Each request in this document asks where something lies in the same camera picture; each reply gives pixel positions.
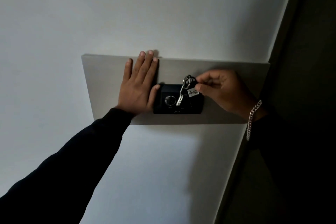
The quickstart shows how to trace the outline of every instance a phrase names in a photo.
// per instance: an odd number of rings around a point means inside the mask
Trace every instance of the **chain link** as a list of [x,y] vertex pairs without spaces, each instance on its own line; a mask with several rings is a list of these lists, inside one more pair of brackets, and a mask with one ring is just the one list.
[[250,135],[251,135],[251,128],[252,128],[252,121],[253,121],[253,116],[255,114],[255,112],[259,109],[259,107],[261,106],[263,102],[261,101],[261,99],[258,101],[258,103],[255,105],[255,107],[253,107],[253,109],[250,112],[250,116],[249,116],[249,122],[247,124],[247,132],[246,132],[246,140],[250,140]]

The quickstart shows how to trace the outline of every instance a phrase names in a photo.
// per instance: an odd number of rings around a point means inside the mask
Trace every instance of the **white wall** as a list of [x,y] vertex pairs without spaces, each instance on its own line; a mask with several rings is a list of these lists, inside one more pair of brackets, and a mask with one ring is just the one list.
[[[82,54],[267,62],[286,3],[0,0],[0,195],[92,122]],[[211,223],[244,128],[131,126],[82,223]]]

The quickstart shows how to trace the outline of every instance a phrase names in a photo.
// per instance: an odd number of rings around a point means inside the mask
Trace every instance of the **person's left hand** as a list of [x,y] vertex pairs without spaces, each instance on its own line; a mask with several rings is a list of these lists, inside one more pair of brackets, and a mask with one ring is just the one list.
[[132,71],[132,59],[125,64],[124,78],[119,92],[118,105],[115,108],[138,115],[153,109],[159,84],[152,87],[152,81],[158,65],[158,59],[153,59],[153,51],[140,52]]

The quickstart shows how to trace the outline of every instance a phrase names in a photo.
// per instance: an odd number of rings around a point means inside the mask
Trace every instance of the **white label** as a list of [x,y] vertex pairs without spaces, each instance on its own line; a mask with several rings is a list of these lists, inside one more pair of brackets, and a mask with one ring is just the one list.
[[192,89],[188,90],[189,97],[193,97],[193,96],[198,95],[198,94],[199,94],[199,92],[195,88],[192,88]]

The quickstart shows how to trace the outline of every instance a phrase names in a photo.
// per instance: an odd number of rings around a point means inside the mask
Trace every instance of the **person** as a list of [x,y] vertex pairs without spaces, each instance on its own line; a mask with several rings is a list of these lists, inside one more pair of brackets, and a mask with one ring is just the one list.
[[[2,223],[81,221],[95,187],[119,149],[123,133],[134,116],[152,110],[160,87],[151,88],[158,65],[153,51],[146,58],[145,52],[140,52],[133,69],[132,62],[129,59],[125,64],[117,106],[76,134],[0,198]],[[257,99],[234,71],[211,70],[196,80],[196,90],[248,120]],[[300,190],[301,163],[292,161],[297,148],[292,138],[278,116],[269,114],[263,106],[258,109],[249,144],[260,149],[280,191],[295,208],[304,192]]]

